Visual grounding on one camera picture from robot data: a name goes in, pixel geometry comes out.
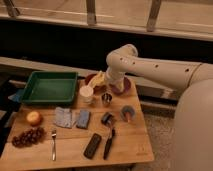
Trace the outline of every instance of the utensil handle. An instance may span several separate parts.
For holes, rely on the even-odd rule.
[[[112,145],[112,138],[108,138],[104,149],[104,159],[107,158],[111,145]]]
[[[53,145],[52,145],[52,160],[56,160],[56,148],[55,148],[55,140],[53,140]]]

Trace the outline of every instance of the glass pane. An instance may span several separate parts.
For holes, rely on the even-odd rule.
[[[87,19],[86,0],[13,0],[21,15],[84,21]]]
[[[146,26],[151,0],[96,0],[98,23]]]
[[[156,28],[213,33],[213,1],[162,1]]]

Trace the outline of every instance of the paper cup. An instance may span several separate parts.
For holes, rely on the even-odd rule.
[[[86,85],[80,88],[80,95],[85,103],[91,104],[93,101],[94,90],[92,87]]]

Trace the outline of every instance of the metal cup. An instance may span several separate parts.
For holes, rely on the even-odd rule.
[[[104,93],[101,96],[101,99],[102,99],[103,106],[108,107],[110,105],[111,100],[112,100],[112,95],[109,94],[109,93]]]

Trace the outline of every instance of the black wall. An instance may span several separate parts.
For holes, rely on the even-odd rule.
[[[106,69],[106,55],[132,43],[141,57],[213,63],[213,42],[0,20],[0,56]]]

